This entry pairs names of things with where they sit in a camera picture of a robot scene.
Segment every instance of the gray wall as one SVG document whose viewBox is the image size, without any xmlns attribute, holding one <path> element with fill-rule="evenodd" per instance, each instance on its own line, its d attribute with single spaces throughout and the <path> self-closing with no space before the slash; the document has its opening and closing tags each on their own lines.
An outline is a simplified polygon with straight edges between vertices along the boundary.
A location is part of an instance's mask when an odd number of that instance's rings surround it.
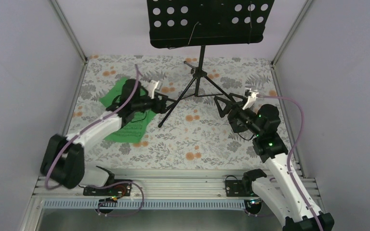
<svg viewBox="0 0 370 231">
<path fill-rule="evenodd" d="M 20 226 L 81 68 L 47 0 L 0 0 L 0 231 Z"/>
<path fill-rule="evenodd" d="M 370 230 L 370 1 L 316 0 L 277 73 L 282 94 L 305 110 L 299 151 L 334 230 Z"/>
</svg>

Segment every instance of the circular hole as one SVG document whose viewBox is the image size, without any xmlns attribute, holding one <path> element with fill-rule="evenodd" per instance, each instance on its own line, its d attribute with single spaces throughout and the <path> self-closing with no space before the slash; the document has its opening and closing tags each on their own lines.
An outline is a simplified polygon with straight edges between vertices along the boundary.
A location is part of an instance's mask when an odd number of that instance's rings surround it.
<svg viewBox="0 0 370 231">
<path fill-rule="evenodd" d="M 254 8 L 255 8 L 255 6 L 254 6 L 254 4 L 252 4 L 252 5 L 248 6 L 248 11 L 253 11 Z"/>
<path fill-rule="evenodd" d="M 239 22 L 239 18 L 234 17 L 234 18 L 232 19 L 232 23 L 233 23 L 233 24 L 236 24 L 236 23 L 238 23 L 238 22 Z"/>
<path fill-rule="evenodd" d="M 181 12 L 182 12 L 182 13 L 187 13 L 187 12 L 188 12 L 188 7 L 183 6 L 183 7 L 181 8 Z"/>
<path fill-rule="evenodd" d="M 265 11 L 267 8 L 269 8 L 269 5 L 263 4 L 262 7 L 260 7 L 260 10 Z"/>
<path fill-rule="evenodd" d="M 155 14 L 155 15 L 158 15 L 159 13 L 161 13 L 161 10 L 159 8 L 154 8 L 152 10 L 152 13 Z"/>
<path fill-rule="evenodd" d="M 154 22 L 154 26 L 155 27 L 160 27 L 161 26 L 161 22 L 160 21 L 155 21 Z"/>
<path fill-rule="evenodd" d="M 167 24 L 168 24 L 168 26 L 173 26 L 173 25 L 175 24 L 175 22 L 174 22 L 173 20 L 169 20 L 169 21 L 167 22 Z"/>
<path fill-rule="evenodd" d="M 238 4 L 235 6 L 235 11 L 239 12 L 242 10 L 242 5 Z"/>
<path fill-rule="evenodd" d="M 174 8 L 173 7 L 168 7 L 168 9 L 167 9 L 167 13 L 168 14 L 173 14 L 174 13 Z"/>
</svg>

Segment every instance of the black music stand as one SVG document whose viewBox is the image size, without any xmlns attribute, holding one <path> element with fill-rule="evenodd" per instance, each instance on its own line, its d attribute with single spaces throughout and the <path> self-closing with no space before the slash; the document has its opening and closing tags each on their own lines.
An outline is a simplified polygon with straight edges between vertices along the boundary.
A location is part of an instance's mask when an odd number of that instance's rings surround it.
<svg viewBox="0 0 370 231">
<path fill-rule="evenodd" d="M 162 127 L 180 100 L 195 96 L 224 95 L 235 101 L 202 70 L 206 45 L 258 43 L 263 40 L 266 20 L 274 0 L 147 0 L 149 36 L 155 48 L 175 49 L 201 46 L 198 67 L 191 67 L 192 79 L 158 124 Z M 221 93 L 199 95 L 205 78 Z M 184 97 L 196 81 L 195 93 Z"/>
</svg>

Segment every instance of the floral tablecloth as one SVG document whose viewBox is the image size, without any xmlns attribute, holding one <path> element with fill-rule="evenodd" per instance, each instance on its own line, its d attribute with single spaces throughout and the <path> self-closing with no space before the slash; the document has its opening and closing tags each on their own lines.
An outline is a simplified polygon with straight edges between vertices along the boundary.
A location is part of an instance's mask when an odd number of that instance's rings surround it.
<svg viewBox="0 0 370 231">
<path fill-rule="evenodd" d="M 163 82 L 161 92 L 177 99 L 192 79 L 187 60 L 198 65 L 194 57 L 95 55 L 90 57 L 73 113 L 69 132 L 76 132 L 94 121 L 105 110 L 98 101 L 121 77 L 135 78 L 134 65 L 144 74 L 142 80 Z M 204 70 L 227 92 L 243 94 L 245 86 L 254 86 L 263 95 L 276 95 L 266 59 L 205 58 Z M 192 94 L 195 85 L 188 91 Z M 206 80 L 201 80 L 200 94 L 218 93 Z M 262 104 L 279 107 L 278 100 L 258 99 Z M 190 97 L 180 101 L 163 127 L 157 125 L 164 115 L 155 116 L 140 143 L 102 141 L 86 152 L 86 163 L 107 168 L 157 169 L 254 169 L 264 167 L 255 154 L 251 141 L 232 132 L 227 118 L 220 118 L 213 97 Z M 284 120 L 279 134 L 290 148 Z M 251 133 L 242 134 L 249 138 Z"/>
</svg>

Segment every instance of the green cloth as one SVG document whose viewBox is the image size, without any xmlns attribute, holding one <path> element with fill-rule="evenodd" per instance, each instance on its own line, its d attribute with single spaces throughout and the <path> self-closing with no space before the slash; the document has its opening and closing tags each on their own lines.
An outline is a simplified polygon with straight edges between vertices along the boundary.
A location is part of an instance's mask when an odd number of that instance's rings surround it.
<svg viewBox="0 0 370 231">
<path fill-rule="evenodd" d="M 122 86 L 124 85 L 127 78 L 121 78 L 116 82 L 116 85 L 105 95 L 103 98 L 100 98 L 100 102 L 104 107 L 109 107 L 118 95 L 121 95 Z M 145 95 L 144 90 L 140 90 L 141 95 Z M 139 143 L 141 138 L 145 134 L 145 130 L 149 122 L 154 118 L 156 114 L 148 110 L 145 113 L 137 112 L 134 114 L 134 119 L 122 129 L 111 133 L 108 135 L 105 140 L 114 141 L 120 143 Z"/>
</svg>

